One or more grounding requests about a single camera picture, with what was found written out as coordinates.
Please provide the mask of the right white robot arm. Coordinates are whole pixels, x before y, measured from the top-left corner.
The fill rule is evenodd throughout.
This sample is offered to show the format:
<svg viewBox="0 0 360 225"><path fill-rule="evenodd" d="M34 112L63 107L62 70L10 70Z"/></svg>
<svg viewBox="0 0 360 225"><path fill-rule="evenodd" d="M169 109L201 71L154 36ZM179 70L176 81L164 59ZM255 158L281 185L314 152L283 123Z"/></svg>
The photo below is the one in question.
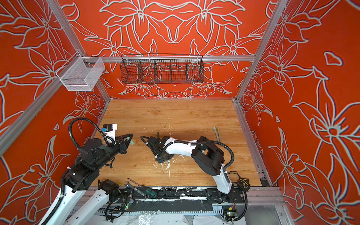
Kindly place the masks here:
<svg viewBox="0 0 360 225"><path fill-rule="evenodd" d="M232 182L227 168L235 160L234 152L225 144L212 141L202 136L195 141L184 141L165 136L141 136L141 140L150 148L158 163L164 163L176 155L192 158L200 169L210 175L216 184L217 191L231 202L236 202L234 191L238 189L248 203L247 189L243 182Z"/></svg>

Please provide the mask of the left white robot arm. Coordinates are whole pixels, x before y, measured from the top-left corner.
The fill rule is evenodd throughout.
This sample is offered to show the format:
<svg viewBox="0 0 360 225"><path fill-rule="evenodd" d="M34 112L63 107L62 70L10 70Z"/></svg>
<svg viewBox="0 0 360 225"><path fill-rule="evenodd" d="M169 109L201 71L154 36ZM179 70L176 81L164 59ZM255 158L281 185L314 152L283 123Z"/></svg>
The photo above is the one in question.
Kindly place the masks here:
<svg viewBox="0 0 360 225"><path fill-rule="evenodd" d="M102 138L93 138L83 146L76 141L73 124L86 121L95 127ZM112 167L118 154L126 154L133 139L133 134L117 136L117 124L106 124L103 128L87 118L75 118L68 125L68 133L72 143L79 151L73 166L69 167L61 177L61 189L40 221L41 225L85 225L106 203L114 203L121 193L119 185L111 180L98 183L93 196L73 215L71 212L77 202L87 192L91 184L99 176L104 166Z"/></svg>

